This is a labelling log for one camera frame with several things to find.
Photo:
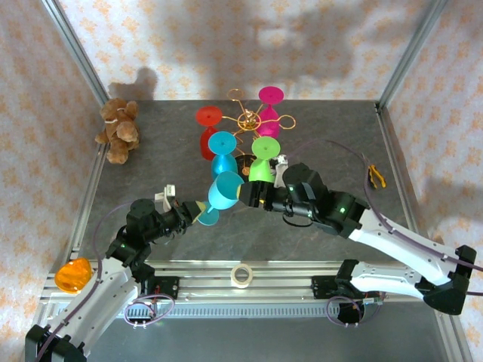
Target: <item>gray surface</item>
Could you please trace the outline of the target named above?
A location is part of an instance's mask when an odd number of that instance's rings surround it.
[[[423,303],[389,303],[358,328],[325,318],[166,319],[146,330],[116,320],[89,360],[445,362],[435,314]]]
[[[88,220],[81,256],[93,259],[91,238],[95,224],[114,206],[137,198],[152,198],[166,183],[175,184],[180,201],[206,200],[212,183],[210,162],[199,151],[204,130],[195,121],[196,111],[206,105],[219,106],[224,115],[237,117],[237,103],[231,101],[143,101],[137,122],[142,133],[140,148],[132,151],[124,165],[106,162]],[[249,109],[259,102],[247,103]],[[374,200],[389,218],[405,225],[394,176],[384,146],[374,104],[369,101],[284,101],[275,108],[280,115],[297,119],[293,130],[283,130],[278,141],[281,153],[291,154],[309,140],[326,138],[365,153],[386,177],[387,189],[375,193]],[[223,120],[221,130],[235,130]],[[249,153],[251,138],[244,136],[241,148]],[[360,161],[347,151],[327,143],[315,143],[292,160],[303,161],[317,170],[330,189],[363,197]],[[117,230],[125,224],[128,207],[111,215],[97,237],[105,251]],[[325,235],[313,228],[285,225],[280,214],[248,209],[238,203],[220,212],[212,227],[194,225],[183,236],[159,241],[151,260],[344,260],[387,261],[390,258],[365,245]]]

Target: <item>patterned wall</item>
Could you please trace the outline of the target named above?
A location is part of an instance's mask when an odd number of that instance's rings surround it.
[[[483,2],[448,2],[390,103],[389,112],[420,204],[420,220],[446,244],[468,244],[483,265]],[[475,272],[471,290],[483,291]],[[483,361],[483,299],[461,317]]]
[[[99,106],[40,1],[0,7],[0,360],[17,361],[65,248]]]
[[[375,100],[429,0],[60,0],[111,96]]]

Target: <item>masking tape roll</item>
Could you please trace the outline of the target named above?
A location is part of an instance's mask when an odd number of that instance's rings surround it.
[[[244,281],[239,281],[236,277],[236,272],[240,269],[243,269],[248,273],[248,277]],[[238,264],[235,268],[232,269],[232,273],[231,273],[230,276],[231,276],[231,279],[232,279],[232,285],[234,287],[243,289],[243,288],[248,287],[248,285],[250,285],[251,281],[254,278],[254,272],[253,272],[253,270],[251,270],[251,268],[248,265]]]

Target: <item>teddy bear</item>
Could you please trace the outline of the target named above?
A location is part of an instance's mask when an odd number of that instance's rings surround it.
[[[128,153],[139,146],[140,132],[134,119],[137,116],[137,103],[126,102],[121,98],[108,100],[100,110],[105,128],[96,136],[100,144],[110,143],[107,159],[111,164],[124,164]]]

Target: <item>yellow-handled pliers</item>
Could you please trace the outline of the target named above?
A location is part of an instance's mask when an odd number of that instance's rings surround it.
[[[377,184],[376,184],[376,180],[374,179],[374,177],[378,178],[381,187],[383,189],[385,189],[386,188],[386,179],[377,170],[376,165],[372,164],[371,166],[369,166],[369,181],[371,181],[371,186],[374,189],[377,189]]]

